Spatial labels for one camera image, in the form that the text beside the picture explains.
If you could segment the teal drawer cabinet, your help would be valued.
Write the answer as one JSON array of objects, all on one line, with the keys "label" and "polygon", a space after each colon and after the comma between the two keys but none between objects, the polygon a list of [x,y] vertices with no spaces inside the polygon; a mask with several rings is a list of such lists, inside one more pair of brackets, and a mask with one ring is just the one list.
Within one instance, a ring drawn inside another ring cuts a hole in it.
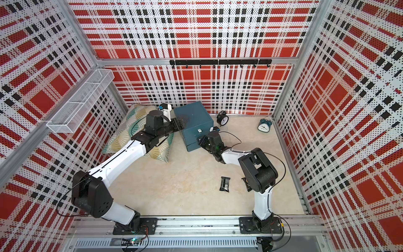
[{"label": "teal drawer cabinet", "polygon": [[210,132],[214,126],[213,119],[200,101],[177,107],[174,113],[184,123],[180,132],[188,152],[200,148],[197,139]]}]

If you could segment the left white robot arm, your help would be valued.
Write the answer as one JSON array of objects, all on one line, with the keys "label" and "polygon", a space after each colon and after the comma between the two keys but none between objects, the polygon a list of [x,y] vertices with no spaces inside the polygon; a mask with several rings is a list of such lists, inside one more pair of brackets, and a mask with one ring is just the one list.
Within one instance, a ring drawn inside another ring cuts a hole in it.
[{"label": "left white robot arm", "polygon": [[69,190],[72,205],[94,218],[115,222],[124,232],[137,232],[140,229],[140,213],[116,203],[109,186],[132,163],[156,147],[162,137],[184,128],[184,122],[171,118],[168,109],[149,112],[143,130],[133,135],[120,151],[90,171],[79,171],[73,176]]}]

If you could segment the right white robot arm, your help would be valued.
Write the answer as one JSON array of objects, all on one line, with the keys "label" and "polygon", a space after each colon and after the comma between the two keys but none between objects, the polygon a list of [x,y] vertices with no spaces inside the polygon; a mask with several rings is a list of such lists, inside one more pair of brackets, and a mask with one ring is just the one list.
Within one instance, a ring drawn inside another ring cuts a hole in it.
[{"label": "right white robot arm", "polygon": [[254,191],[252,231],[267,231],[273,224],[281,223],[272,210],[272,193],[278,172],[260,148],[251,151],[233,150],[223,143],[218,131],[199,137],[197,143],[214,156],[217,162],[241,167],[246,182]]}]

